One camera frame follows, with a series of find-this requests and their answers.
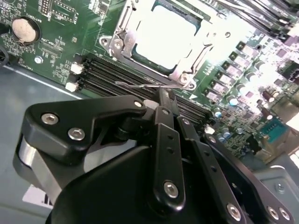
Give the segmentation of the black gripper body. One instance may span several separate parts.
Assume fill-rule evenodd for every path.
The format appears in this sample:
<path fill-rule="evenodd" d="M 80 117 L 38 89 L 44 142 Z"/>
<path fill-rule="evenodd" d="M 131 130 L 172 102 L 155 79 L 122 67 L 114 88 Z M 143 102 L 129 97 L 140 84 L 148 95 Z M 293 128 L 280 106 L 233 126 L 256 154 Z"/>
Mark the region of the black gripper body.
<path fill-rule="evenodd" d="M 130 149 L 69 183 L 57 198 L 49 224 L 221 224 L 214 201 L 193 167 L 183 162 L 186 202 L 175 214 L 152 209 L 155 154 Z"/>

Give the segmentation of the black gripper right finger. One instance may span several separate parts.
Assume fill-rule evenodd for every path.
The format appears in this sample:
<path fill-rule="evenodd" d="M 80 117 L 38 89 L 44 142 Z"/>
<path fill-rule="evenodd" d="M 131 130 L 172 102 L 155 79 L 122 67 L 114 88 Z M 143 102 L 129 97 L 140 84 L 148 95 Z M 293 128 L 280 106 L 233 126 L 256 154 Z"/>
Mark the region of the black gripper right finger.
<path fill-rule="evenodd" d="M 293 224 L 292 213 L 264 184 L 211 134 L 199 136 L 192 123 L 179 113 L 174 93 L 168 94 L 180 137 L 203 174 L 217 224 Z"/>

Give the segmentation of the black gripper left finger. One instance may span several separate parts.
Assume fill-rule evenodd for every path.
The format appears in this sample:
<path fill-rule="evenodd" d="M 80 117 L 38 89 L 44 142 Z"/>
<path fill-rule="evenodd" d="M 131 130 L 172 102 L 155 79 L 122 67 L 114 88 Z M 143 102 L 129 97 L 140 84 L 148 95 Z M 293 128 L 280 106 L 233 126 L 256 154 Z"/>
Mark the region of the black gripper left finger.
<path fill-rule="evenodd" d="M 46 192 L 54 206 L 75 179 L 135 147 L 155 154 L 149 203 L 156 212 L 185 206 L 185 182 L 177 119 L 169 94 L 35 104 L 25 111 L 16 156 L 17 173 Z"/>

